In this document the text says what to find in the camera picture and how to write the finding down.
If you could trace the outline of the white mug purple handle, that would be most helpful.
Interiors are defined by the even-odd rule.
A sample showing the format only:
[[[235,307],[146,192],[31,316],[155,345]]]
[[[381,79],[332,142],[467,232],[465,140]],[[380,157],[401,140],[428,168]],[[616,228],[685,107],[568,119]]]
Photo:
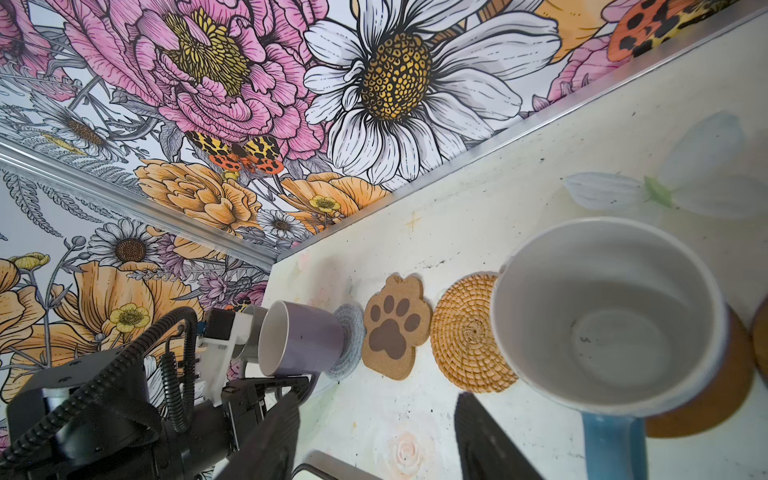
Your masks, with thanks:
[[[341,358],[344,330],[332,313],[308,305],[276,301],[267,309],[258,341],[258,365],[271,377],[308,376],[309,398],[321,373]]]

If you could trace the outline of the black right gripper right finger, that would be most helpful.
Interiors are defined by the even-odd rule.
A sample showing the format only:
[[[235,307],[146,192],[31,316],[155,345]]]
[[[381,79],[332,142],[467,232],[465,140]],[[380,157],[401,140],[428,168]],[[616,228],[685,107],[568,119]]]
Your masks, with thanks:
[[[458,396],[454,427],[463,479],[543,479],[474,394]]]

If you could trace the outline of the plain brown wooden round coaster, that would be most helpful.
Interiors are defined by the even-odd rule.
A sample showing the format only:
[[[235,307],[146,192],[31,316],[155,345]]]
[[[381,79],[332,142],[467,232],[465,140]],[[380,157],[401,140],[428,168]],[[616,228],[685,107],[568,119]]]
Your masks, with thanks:
[[[768,298],[755,311],[751,326],[751,341],[756,368],[764,383],[768,379]]]

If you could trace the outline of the light blue mug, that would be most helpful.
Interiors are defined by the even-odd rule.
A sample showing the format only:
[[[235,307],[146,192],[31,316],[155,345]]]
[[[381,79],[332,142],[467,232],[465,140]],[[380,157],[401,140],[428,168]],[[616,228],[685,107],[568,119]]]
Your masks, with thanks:
[[[568,221],[522,244],[494,285],[490,322],[512,370],[581,415],[591,479],[648,477],[646,419],[696,397],[729,337],[699,256],[615,217]]]

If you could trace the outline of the woven rattan round coaster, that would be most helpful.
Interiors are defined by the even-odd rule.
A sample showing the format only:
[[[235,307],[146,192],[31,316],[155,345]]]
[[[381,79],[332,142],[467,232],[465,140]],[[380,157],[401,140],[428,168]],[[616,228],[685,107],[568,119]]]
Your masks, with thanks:
[[[458,280],[433,313],[430,342],[435,362],[463,391],[500,393],[518,380],[492,331],[491,295],[497,279],[494,273],[476,273]]]

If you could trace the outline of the grey mug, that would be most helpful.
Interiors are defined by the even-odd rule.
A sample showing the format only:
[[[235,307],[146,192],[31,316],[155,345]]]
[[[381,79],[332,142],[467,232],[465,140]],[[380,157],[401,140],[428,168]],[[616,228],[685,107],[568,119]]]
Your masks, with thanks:
[[[235,314],[232,334],[235,345],[232,358],[241,362],[258,362],[258,344],[268,310],[250,305]]]

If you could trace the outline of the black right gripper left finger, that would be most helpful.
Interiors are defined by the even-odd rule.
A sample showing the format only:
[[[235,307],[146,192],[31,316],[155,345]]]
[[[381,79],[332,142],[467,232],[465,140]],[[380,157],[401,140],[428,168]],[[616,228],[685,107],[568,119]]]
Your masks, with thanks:
[[[288,393],[268,411],[216,479],[290,479],[299,429],[298,396]]]

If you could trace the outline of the scratched brown wooden round coaster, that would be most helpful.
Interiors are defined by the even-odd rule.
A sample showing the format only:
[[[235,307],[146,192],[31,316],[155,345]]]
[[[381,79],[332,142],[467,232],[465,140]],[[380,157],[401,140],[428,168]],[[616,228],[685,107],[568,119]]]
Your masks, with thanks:
[[[728,312],[729,340],[718,373],[685,405],[647,418],[647,437],[674,439],[704,433],[729,420],[746,401],[754,383],[756,360],[747,328],[731,307]]]

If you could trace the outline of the cork paw print coaster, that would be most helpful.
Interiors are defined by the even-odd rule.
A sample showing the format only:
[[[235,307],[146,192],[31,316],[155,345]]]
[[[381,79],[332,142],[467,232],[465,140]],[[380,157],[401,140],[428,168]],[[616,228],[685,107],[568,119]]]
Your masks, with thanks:
[[[415,364],[417,348],[430,336],[431,319],[432,308],[424,299],[421,279],[417,275],[390,275],[364,311],[365,366],[392,380],[406,379]]]

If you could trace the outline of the grey woven round coaster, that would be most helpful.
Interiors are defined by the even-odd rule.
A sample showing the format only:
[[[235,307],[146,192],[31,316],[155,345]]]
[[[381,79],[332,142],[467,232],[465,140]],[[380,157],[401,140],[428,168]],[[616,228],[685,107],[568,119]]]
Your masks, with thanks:
[[[357,304],[341,305],[334,312],[334,316],[341,322],[344,341],[339,360],[325,373],[332,380],[341,381],[347,378],[362,359],[366,335],[363,315],[363,309]]]

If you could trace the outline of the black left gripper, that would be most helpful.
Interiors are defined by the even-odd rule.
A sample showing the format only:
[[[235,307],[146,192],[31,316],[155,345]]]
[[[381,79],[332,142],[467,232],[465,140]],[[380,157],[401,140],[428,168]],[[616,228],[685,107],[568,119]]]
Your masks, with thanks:
[[[201,479],[225,466],[286,394],[299,406],[306,376],[253,378],[226,384],[222,402],[196,404],[189,427],[151,402],[146,367],[138,363],[98,400],[69,420],[30,457],[5,470],[8,479]]]

